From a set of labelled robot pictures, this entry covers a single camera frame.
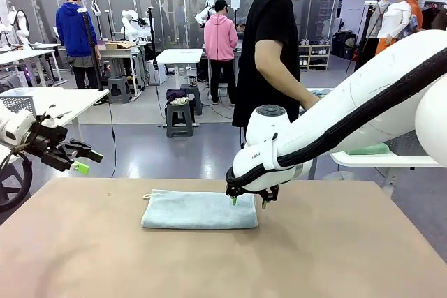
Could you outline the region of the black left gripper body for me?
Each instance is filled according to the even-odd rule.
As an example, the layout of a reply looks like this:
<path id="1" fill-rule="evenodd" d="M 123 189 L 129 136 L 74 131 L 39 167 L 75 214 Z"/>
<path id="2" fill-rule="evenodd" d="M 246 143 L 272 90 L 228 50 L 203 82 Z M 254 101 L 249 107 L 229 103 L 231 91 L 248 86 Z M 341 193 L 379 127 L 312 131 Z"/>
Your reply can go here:
<path id="1" fill-rule="evenodd" d="M 39 158 L 43 154 L 60 154 L 67 133 L 68 130 L 63 126 L 32 124 L 26 139 L 26 152 Z"/>

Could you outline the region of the person's right hand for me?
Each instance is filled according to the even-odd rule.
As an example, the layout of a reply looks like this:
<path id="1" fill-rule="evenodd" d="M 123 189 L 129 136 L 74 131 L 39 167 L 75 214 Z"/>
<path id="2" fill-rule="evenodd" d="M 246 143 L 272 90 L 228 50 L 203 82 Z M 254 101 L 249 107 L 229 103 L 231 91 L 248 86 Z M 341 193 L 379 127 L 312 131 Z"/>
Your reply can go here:
<path id="1" fill-rule="evenodd" d="M 309 94 L 302 102 L 301 105 L 305 110 L 309 110 L 311 107 L 313 107 L 316 103 L 320 101 L 320 98 L 318 96 L 315 96 L 314 94 Z"/>

